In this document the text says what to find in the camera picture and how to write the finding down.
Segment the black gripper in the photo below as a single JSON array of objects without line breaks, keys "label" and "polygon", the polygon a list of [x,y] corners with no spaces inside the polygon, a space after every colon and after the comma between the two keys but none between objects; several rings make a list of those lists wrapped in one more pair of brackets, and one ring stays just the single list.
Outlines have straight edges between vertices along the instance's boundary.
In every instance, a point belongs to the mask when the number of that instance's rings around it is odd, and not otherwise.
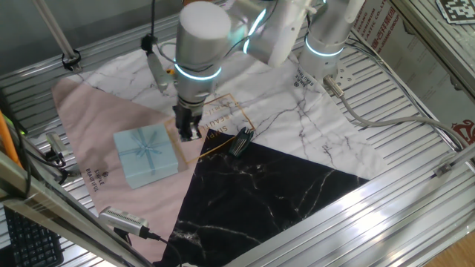
[{"label": "black gripper", "polygon": [[190,142],[202,138],[198,125],[202,119],[203,109],[193,111],[181,105],[173,107],[175,113],[175,125],[179,128],[181,142]]}]

